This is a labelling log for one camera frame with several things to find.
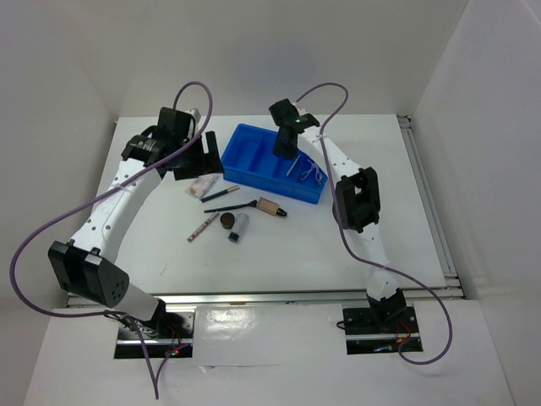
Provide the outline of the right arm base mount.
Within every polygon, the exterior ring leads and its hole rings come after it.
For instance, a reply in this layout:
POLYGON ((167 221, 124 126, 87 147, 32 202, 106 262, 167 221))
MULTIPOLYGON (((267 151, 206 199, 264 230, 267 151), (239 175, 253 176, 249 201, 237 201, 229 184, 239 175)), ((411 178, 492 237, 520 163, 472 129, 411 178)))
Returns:
POLYGON ((379 325, 370 308, 345 308, 336 327, 345 334, 348 355, 423 352, 415 310, 408 306, 390 323, 379 325))

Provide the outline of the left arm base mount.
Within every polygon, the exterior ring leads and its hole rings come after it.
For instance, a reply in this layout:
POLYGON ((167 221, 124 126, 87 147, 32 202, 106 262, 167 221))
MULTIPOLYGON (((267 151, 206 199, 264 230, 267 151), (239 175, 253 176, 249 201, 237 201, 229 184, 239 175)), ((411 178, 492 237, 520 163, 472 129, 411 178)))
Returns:
MULTIPOLYGON (((195 309, 182 308, 178 314, 183 318, 183 326, 168 326, 164 334, 158 334, 137 322, 145 339, 148 355, 151 359, 163 359, 167 351, 173 351, 175 359, 193 357, 195 309)), ((123 321, 117 330, 114 359, 143 359, 139 336, 132 326, 123 321)))

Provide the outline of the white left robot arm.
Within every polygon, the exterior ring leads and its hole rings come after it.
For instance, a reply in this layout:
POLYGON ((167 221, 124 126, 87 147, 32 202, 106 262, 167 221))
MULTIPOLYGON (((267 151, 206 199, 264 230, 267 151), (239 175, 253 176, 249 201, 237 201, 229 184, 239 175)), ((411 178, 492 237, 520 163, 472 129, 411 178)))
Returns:
POLYGON ((139 209, 168 173, 183 180, 222 172, 216 136, 197 135, 199 121, 196 109, 163 107, 155 125, 127 142, 108 197, 68 242, 54 242, 47 253, 64 291, 130 315, 147 337, 184 332, 185 320, 133 285, 117 255, 139 209))

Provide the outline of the silver duckbill hair clip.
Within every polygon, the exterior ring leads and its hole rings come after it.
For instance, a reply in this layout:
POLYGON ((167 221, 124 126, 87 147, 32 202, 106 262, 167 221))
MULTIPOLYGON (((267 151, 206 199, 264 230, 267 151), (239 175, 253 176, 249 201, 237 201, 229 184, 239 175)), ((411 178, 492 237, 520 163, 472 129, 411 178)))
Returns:
POLYGON ((291 166, 288 168, 286 176, 289 177, 293 171, 293 169, 296 167, 298 160, 300 158, 300 153, 296 156, 296 158, 293 160, 291 166))

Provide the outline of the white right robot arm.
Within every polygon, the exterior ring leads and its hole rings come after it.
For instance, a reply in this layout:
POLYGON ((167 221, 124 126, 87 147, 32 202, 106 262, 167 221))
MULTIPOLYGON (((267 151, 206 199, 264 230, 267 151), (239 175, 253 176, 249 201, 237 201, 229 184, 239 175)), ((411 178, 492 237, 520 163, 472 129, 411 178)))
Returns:
POLYGON ((288 99, 269 107, 278 128, 273 153, 284 158, 298 154, 298 140, 311 146, 310 155, 325 163, 331 195, 332 213, 342 237, 350 236, 360 249, 366 265, 366 295, 370 325, 389 332, 407 308, 399 282, 391 273, 380 237, 380 188, 377 172, 352 161, 330 138, 312 128, 320 122, 310 113, 299 111, 288 99))

